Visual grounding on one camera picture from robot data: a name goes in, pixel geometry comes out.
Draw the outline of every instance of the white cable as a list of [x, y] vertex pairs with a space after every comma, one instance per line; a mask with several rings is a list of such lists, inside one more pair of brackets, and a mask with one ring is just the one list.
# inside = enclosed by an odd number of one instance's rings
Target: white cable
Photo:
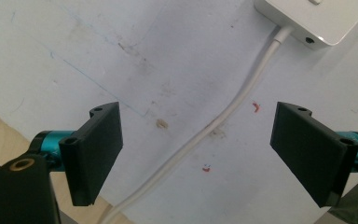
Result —
[[243, 100], [246, 98], [250, 90], [253, 88], [264, 68], [267, 65], [267, 62], [271, 56], [275, 53], [281, 43], [286, 39], [287, 36], [293, 31], [292, 27], [283, 27], [274, 37], [274, 40], [270, 44], [263, 58], [259, 62], [255, 72], [250, 77], [249, 81], [245, 81], [241, 90], [238, 92], [237, 96], [231, 101], [231, 103], [226, 107], [226, 109], [217, 116], [209, 125], [207, 125], [203, 130], [194, 135], [184, 146], [177, 150], [162, 166], [150, 176], [143, 185], [133, 192], [132, 195], [127, 197], [123, 202], [119, 203], [116, 207], [112, 208], [106, 216], [103, 218], [102, 224], [109, 224], [113, 221], [115, 216], [124, 208], [129, 206], [131, 203], [134, 203], [142, 195], [150, 191], [158, 181], [165, 176], [191, 149], [194, 148], [205, 136], [207, 136], [211, 131], [217, 128], [222, 124], [232, 112], [240, 106]]

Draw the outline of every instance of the white device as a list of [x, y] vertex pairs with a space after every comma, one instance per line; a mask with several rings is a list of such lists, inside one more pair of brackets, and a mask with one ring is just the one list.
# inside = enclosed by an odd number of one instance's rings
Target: white device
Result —
[[312, 49], [338, 44], [358, 22], [358, 0], [255, 0], [255, 8]]

